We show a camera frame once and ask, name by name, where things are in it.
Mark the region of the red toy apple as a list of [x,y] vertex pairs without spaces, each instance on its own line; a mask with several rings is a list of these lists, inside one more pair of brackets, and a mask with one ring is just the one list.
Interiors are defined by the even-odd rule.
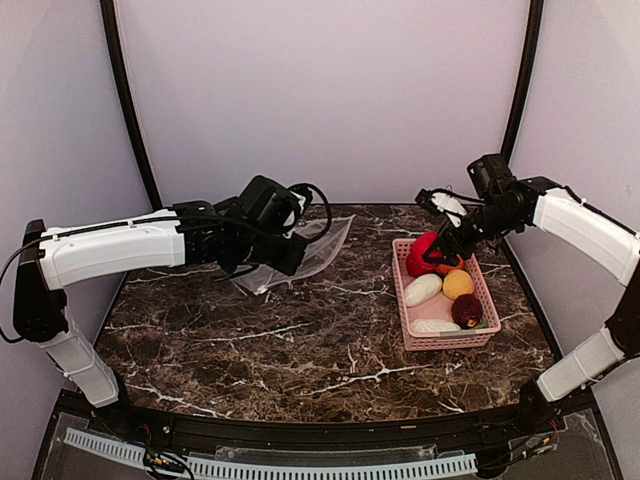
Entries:
[[432,259],[442,258],[442,252],[435,246],[437,239],[437,233],[425,232],[412,244],[408,258],[413,261],[424,261],[427,263]]

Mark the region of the white toy vegetable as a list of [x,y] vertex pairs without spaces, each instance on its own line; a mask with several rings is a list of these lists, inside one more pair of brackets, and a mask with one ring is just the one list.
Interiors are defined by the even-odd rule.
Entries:
[[415,278],[404,290],[404,304],[415,307],[425,303],[441,291],[442,284],[442,279],[433,273]]
[[444,319],[423,319],[419,318],[411,322],[411,330],[415,333],[442,333],[457,332],[461,327],[455,322]]

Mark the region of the red toy pepper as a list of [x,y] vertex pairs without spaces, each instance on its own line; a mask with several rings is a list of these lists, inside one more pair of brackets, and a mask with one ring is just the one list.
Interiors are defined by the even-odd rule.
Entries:
[[410,252],[405,259],[405,267],[407,274],[413,278],[422,275],[431,274],[436,271],[437,266],[425,262],[420,253]]

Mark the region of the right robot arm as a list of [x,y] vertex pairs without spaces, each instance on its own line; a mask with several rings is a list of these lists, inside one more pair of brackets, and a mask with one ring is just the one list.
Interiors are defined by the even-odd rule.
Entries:
[[[563,357],[522,390],[523,402],[510,413],[521,434],[534,432],[549,416],[549,405],[602,379],[639,356],[639,234],[590,205],[569,186],[544,176],[517,178],[498,154],[472,162],[467,172],[476,197],[449,188],[421,190],[416,202],[445,225],[421,258],[454,265],[483,241],[535,229],[541,246],[516,251],[524,262],[547,313],[566,318],[553,324]],[[533,253],[542,256],[539,266]],[[570,333],[570,317],[585,315]]]

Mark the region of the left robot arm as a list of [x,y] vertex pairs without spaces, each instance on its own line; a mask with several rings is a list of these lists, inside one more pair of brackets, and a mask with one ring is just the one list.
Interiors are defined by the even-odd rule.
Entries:
[[97,224],[46,227],[33,220],[3,270],[16,268],[8,345],[37,345],[120,436],[141,427],[123,381],[72,319],[70,286],[147,268],[217,265],[224,280],[269,267],[286,276],[300,267],[306,237],[296,227],[314,200],[329,204],[310,183],[283,186],[262,175],[242,192],[211,204],[175,203],[152,213]]

